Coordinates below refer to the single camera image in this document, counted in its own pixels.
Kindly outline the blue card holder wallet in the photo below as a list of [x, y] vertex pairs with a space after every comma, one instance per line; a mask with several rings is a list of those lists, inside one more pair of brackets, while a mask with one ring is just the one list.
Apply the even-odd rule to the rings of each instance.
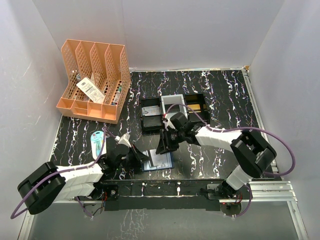
[[156, 150], [151, 149], [143, 151], [142, 153], [149, 157], [149, 160], [141, 165], [142, 172], [151, 172], [174, 168], [174, 161], [170, 152], [156, 154]]

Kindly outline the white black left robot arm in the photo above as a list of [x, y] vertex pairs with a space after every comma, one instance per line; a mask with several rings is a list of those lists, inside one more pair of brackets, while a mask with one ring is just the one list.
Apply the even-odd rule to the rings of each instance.
[[129, 141], [129, 134], [116, 136], [117, 145], [107, 151], [103, 131], [95, 131], [91, 137], [93, 161], [75, 166], [58, 166], [45, 162], [17, 187], [31, 215], [46, 210], [52, 203], [75, 197], [93, 200], [103, 195], [100, 185], [108, 175], [121, 168], [141, 168], [151, 160], [148, 152], [141, 152]]

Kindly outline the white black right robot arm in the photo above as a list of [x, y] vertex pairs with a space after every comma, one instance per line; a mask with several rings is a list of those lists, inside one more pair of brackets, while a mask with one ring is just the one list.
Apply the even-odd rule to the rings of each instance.
[[206, 189], [208, 194], [233, 199], [241, 188], [260, 178], [276, 158], [275, 149], [262, 137], [258, 130], [245, 129], [224, 132], [212, 129], [209, 125], [195, 123], [178, 112], [164, 120], [160, 131], [157, 155], [176, 151], [180, 143], [197, 146], [211, 146], [232, 152], [238, 166], [215, 189]]

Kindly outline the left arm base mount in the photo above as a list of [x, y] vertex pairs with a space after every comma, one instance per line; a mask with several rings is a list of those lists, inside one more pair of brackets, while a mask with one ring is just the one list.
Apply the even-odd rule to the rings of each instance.
[[93, 190], [78, 197], [85, 201], [116, 201], [119, 198], [119, 186], [113, 183], [96, 182], [93, 184]]

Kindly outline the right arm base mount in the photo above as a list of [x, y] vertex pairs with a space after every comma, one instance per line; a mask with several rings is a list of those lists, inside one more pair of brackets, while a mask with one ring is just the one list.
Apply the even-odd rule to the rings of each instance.
[[200, 195], [204, 196], [208, 200], [235, 200], [242, 197], [243, 200], [249, 200], [252, 197], [250, 191], [242, 186], [238, 190], [234, 190], [230, 186], [223, 186], [223, 184], [207, 184], [205, 188], [201, 188]]

